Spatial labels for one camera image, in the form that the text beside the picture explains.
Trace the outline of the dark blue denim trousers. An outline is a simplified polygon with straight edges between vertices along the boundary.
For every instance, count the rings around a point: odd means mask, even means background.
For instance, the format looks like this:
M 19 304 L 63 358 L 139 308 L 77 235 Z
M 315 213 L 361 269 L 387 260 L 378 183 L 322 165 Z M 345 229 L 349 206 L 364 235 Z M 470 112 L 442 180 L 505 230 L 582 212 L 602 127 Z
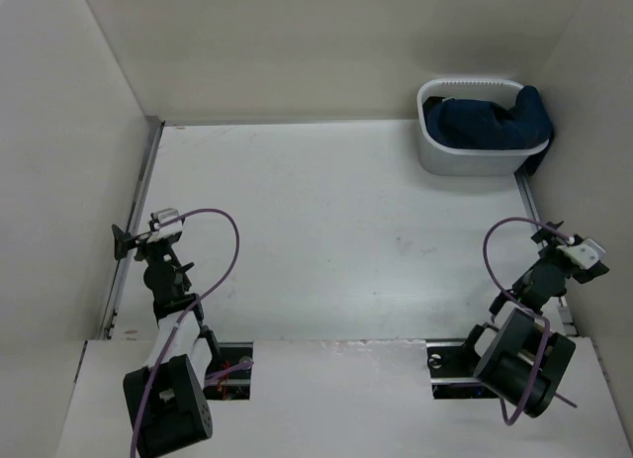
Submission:
M 514 105 L 431 97 L 423 104 L 429 134 L 439 143 L 457 149 L 523 150 L 547 140 L 554 126 L 538 90 L 523 86 Z

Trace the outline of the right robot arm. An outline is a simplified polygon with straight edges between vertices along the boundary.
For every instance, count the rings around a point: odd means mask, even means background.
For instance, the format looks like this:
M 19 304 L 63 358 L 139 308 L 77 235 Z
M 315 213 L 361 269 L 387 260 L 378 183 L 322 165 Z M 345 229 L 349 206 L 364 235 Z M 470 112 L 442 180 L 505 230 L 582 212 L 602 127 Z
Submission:
M 489 257 L 493 233 L 510 223 L 538 227 L 531 236 L 542 242 L 539 258 L 506 289 L 497 278 Z M 473 340 L 459 349 L 459 363 L 500 402 L 504 423 L 511 426 L 522 414 L 541 415 L 553 399 L 561 399 L 558 388 L 576 347 L 556 332 L 543 314 L 543 306 L 567 294 L 567 281 L 589 283 L 606 275 L 602 262 L 605 250 L 590 238 L 558 231 L 560 224 L 542 223 L 525 217 L 496 222 L 485 234 L 482 253 L 486 270 L 498 289 L 490 306 L 494 320 L 507 304 L 513 305 L 491 344 Z

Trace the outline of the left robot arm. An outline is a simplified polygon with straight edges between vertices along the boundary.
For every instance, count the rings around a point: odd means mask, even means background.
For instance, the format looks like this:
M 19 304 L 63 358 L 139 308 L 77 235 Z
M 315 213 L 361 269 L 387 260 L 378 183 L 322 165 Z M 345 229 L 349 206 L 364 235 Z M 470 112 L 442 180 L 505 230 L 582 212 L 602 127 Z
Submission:
M 152 293 L 158 326 L 147 360 L 123 381 L 132 455 L 161 457 L 212 437 L 205 378 L 219 372 L 222 353 L 204 325 L 199 296 L 190 291 L 187 271 L 193 265 L 183 265 L 172 248 L 181 233 L 132 235 L 117 226 L 112 231 L 117 260 L 132 251 L 146 263 L 143 282 Z

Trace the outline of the white plastic laundry basket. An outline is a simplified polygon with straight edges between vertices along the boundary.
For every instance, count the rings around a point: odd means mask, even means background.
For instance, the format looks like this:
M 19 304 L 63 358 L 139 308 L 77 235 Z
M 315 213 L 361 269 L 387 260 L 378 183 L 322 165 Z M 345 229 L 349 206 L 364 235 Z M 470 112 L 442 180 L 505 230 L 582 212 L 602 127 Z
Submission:
M 543 154 L 549 145 L 547 140 L 523 150 L 457 149 L 439 143 L 427 130 L 423 104 L 431 97 L 495 102 L 508 109 L 522 88 L 518 82 L 490 77 L 448 77 L 424 83 L 416 94 L 417 145 L 424 169 L 444 176 L 509 176 L 529 157 Z

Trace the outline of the left aluminium table rail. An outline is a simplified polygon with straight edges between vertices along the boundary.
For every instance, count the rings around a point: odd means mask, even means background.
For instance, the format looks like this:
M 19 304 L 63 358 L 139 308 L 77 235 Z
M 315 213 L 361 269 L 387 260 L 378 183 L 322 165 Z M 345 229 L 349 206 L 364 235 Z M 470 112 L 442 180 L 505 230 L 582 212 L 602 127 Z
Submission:
M 131 209 L 125 227 L 125 231 L 131 233 L 137 231 L 141 222 L 142 210 L 164 128 L 164 121 L 157 116 L 147 116 L 145 120 L 148 124 L 148 136 L 144 147 Z M 96 335 L 97 339 L 109 340 L 112 338 L 112 331 L 118 316 L 129 266 L 130 259 L 128 257 L 116 261 L 116 268 L 114 269 L 110 286 L 104 297 L 104 308 Z

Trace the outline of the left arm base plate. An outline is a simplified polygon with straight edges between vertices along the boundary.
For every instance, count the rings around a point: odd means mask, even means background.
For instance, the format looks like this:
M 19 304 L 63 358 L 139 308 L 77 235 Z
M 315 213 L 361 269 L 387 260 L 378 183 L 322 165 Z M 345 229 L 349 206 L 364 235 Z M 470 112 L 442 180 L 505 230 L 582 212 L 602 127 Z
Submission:
M 219 344 L 219 357 L 214 357 L 207 369 L 207 378 L 238 364 L 253 360 L 252 342 L 225 342 Z M 252 367 L 228 372 L 221 379 L 205 386 L 208 401 L 247 401 L 250 399 Z

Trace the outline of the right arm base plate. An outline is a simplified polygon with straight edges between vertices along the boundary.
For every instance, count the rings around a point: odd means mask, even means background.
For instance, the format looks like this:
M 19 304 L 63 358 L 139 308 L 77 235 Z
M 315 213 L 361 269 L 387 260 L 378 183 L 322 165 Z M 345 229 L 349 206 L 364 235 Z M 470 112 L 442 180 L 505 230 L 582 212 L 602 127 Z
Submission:
M 492 400 L 497 395 L 474 376 L 480 361 L 465 339 L 426 342 L 427 367 L 434 400 Z

